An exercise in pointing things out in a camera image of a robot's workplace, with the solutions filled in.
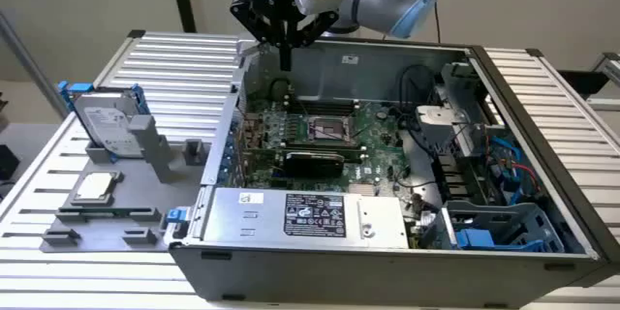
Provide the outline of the black box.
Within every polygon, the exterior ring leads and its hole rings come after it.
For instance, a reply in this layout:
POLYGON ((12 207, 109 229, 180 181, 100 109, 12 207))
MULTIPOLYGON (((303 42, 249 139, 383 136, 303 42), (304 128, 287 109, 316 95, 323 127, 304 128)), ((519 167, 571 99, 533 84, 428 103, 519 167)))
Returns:
POLYGON ((12 178, 20 165, 20 159, 5 144, 0 144, 0 181, 12 178))

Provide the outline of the black graphics card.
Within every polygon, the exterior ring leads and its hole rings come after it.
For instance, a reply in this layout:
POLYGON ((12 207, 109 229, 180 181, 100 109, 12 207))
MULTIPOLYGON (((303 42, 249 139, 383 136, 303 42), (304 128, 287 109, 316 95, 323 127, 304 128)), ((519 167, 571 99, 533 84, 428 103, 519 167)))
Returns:
POLYGON ((289 152, 283 169, 287 177, 303 179, 336 178, 341 176, 345 158, 319 152, 289 152))

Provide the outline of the blue case latch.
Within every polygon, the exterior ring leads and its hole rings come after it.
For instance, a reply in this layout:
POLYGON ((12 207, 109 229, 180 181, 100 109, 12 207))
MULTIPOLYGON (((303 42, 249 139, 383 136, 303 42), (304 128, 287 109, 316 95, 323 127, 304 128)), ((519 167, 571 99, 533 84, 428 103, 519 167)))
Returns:
POLYGON ((187 207, 177 207, 168 211, 165 215, 165 222, 168 224, 179 224, 187 221, 188 216, 188 208, 187 207))

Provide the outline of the CPU socket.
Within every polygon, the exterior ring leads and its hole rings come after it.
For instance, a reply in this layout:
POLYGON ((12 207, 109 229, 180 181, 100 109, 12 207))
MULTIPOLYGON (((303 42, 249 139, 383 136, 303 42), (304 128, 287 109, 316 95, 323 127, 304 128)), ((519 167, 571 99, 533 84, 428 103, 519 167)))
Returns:
POLYGON ((305 140, 312 143, 355 144, 356 132, 352 117, 312 115, 305 120, 305 140))

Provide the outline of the silver power supply unit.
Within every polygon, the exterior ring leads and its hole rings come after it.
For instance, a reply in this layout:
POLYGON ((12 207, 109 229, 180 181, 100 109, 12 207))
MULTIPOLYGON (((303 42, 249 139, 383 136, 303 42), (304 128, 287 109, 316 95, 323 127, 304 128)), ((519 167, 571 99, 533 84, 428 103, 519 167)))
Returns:
POLYGON ((200 240, 297 250, 407 249, 399 199, 339 192, 219 188, 200 240))

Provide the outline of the grey metal pole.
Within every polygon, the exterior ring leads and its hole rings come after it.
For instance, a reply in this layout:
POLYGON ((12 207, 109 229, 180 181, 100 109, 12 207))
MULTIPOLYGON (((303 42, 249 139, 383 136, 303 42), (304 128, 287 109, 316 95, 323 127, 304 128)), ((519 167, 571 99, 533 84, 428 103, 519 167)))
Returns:
POLYGON ((39 67, 20 36, 15 31, 9 20, 7 19, 3 11, 0 10, 0 37, 8 45, 11 52, 13 53, 16 59, 19 60, 23 69, 25 70, 28 76, 31 77, 32 82, 40 90, 44 98, 47 99, 49 105, 52 106, 53 111, 61 119, 65 119, 68 116, 67 107, 64 105, 63 99, 59 96, 59 93, 49 81, 47 75, 39 67))

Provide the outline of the open black PC case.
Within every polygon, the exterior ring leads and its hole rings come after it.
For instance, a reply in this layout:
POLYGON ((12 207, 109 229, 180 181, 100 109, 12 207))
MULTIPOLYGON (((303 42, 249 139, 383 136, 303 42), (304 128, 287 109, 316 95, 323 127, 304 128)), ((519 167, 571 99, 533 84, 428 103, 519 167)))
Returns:
POLYGON ((273 50, 241 44, 201 188, 187 228, 165 234, 168 250, 209 301, 517 309, 620 273, 620 238, 588 198, 603 193, 620 194, 620 138, 537 50, 329 38, 299 50, 284 72, 273 50), (477 157, 431 150, 416 117, 455 62, 473 67, 505 126, 477 157), (243 180, 244 115, 259 99, 359 100, 395 109, 408 164, 399 187, 375 197, 399 199, 407 249, 240 248, 200 240, 215 190, 261 189, 243 180), (565 252, 432 248, 427 230, 451 200, 536 204, 565 252))

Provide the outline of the aluminium frame profile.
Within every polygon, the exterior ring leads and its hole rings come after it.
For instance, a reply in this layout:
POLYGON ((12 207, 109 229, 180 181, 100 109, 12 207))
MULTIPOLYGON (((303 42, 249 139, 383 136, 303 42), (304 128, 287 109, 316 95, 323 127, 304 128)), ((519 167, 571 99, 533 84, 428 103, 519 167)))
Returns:
POLYGON ((595 110, 620 112, 620 53, 604 52, 591 71, 603 80, 587 97, 587 103, 595 110))

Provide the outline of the grey plastic disk bay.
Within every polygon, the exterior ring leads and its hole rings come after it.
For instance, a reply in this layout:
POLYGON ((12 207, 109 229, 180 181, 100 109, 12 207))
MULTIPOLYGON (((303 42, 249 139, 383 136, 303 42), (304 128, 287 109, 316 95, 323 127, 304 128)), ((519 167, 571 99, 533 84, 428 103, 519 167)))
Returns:
POLYGON ((467 250, 459 248, 456 240, 456 232, 463 229, 485 229, 491 232, 495 248, 481 251, 565 252, 547 214, 533 203, 495 206, 475 205, 463 200, 448 201, 427 230, 429 246, 444 250, 467 250))

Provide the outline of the silver CPU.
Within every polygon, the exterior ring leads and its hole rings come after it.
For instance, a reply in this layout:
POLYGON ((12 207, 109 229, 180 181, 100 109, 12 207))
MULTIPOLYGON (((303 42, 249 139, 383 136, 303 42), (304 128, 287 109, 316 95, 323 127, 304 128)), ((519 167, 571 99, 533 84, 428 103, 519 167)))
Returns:
POLYGON ((99 200, 108 192, 115 182, 115 174, 109 172, 97 172, 85 175, 76 196, 80 200, 99 200))

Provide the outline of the grey parts rack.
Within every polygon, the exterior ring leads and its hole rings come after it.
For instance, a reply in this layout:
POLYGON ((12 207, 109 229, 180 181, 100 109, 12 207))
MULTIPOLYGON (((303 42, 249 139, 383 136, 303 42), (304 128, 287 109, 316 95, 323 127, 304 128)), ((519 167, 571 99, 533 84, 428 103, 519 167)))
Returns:
POLYGON ((177 207, 195 204, 203 176, 208 144, 188 139, 169 144, 156 130, 155 118, 139 115, 129 122, 141 157, 105 160, 101 150, 87 148, 89 161, 77 176, 65 202, 55 210, 55 222, 41 235, 45 253, 165 252, 165 234, 187 228, 168 224, 165 215, 177 207), (80 200, 77 188, 85 175, 115 174, 115 182, 99 200, 80 200), (57 213, 59 208, 152 208, 149 213, 57 213))

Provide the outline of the silver metal drive cage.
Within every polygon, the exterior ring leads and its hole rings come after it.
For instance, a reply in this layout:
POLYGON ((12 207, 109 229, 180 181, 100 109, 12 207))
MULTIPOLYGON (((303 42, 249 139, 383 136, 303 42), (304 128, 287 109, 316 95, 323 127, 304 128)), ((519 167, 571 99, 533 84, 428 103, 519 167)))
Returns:
POLYGON ((441 68, 433 102, 416 109, 424 141, 439 155, 477 157, 487 137, 505 130, 473 67, 455 62, 441 68))

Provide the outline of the green motherboard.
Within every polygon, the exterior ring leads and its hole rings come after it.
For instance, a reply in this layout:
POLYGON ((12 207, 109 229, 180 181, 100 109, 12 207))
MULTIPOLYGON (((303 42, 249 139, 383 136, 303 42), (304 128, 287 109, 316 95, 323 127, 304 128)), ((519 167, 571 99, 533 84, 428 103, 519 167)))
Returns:
POLYGON ((243 124, 244 184, 261 189, 383 195, 399 187, 395 178, 408 164, 403 152, 403 124, 395 109, 376 102, 252 101, 243 124), (312 115, 352 117, 356 143, 308 142, 305 120, 312 115), (283 163, 289 152, 341 155, 345 158, 341 176, 332 179, 287 177, 283 163))

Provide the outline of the hard disk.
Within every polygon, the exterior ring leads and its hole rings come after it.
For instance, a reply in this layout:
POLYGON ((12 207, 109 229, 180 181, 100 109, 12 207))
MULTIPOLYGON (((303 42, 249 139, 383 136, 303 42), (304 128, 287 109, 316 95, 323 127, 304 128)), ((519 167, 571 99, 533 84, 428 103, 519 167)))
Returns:
POLYGON ((115 158, 140 158, 140 146, 129 132, 129 122, 133 116, 151 113, 143 88, 136 84, 129 88, 97 88, 92 83, 63 81, 57 90, 93 145, 104 148, 115 158))

